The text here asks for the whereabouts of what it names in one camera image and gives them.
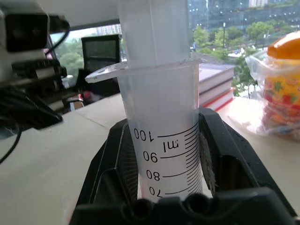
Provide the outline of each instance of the plastic bag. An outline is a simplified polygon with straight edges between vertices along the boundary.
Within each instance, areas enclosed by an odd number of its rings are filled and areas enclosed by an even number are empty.
[[[246,62],[258,82],[259,98],[235,101],[228,116],[256,134],[300,140],[300,60],[259,52]]]

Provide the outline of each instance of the white wall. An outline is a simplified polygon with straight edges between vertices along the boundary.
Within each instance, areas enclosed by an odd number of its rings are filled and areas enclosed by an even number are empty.
[[[35,1],[48,13],[64,15],[71,27],[118,19],[118,0],[12,0]]]

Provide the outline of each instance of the window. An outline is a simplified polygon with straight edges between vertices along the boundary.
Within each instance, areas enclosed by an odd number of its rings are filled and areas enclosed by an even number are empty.
[[[189,28],[193,34],[191,50],[245,70],[246,54],[265,50],[278,38],[300,28],[300,0],[188,0],[188,3]],[[255,89],[248,71],[235,72],[234,83],[238,85],[235,92],[238,96],[248,97],[248,90]]]
[[[83,68],[83,47],[81,38],[92,36],[103,36],[111,34],[121,34],[120,24],[88,28],[83,30],[71,31],[67,39],[59,45],[54,51],[60,64],[67,68],[67,74],[72,75],[70,82],[72,85],[76,83],[78,76],[78,68]],[[63,35],[63,33],[52,34],[51,40],[55,44]]]

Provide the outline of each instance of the measuring scale marking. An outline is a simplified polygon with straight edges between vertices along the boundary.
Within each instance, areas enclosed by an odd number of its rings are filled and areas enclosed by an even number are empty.
[[[146,132],[142,130],[138,132],[137,129],[134,129],[134,131],[137,139],[142,139],[143,136],[142,141],[145,141],[146,135],[144,134]],[[143,179],[147,179],[147,187],[144,190],[143,197],[152,200],[162,198],[164,195],[175,195],[185,198],[192,193],[201,192],[202,178],[200,169],[198,122],[190,129],[183,132],[156,137],[157,145],[161,146],[161,148],[154,152],[152,150],[152,153],[150,154],[149,148],[146,149],[148,152],[143,152],[143,159],[148,163],[154,163],[156,165],[156,167],[152,166],[153,164],[143,164],[142,166],[141,175]],[[151,136],[151,132],[149,132],[150,142],[156,139],[156,137]],[[173,153],[174,150],[183,151],[183,153],[177,152],[175,155],[167,156],[167,154]],[[166,165],[167,162],[164,160],[172,160],[168,161],[169,165],[177,163],[174,170],[180,167],[180,172],[170,171]]]

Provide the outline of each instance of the plastic graduated cylinder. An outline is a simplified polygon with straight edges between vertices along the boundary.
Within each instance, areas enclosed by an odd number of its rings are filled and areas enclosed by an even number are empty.
[[[142,197],[185,199],[201,192],[198,142],[199,62],[118,77],[140,174]]]

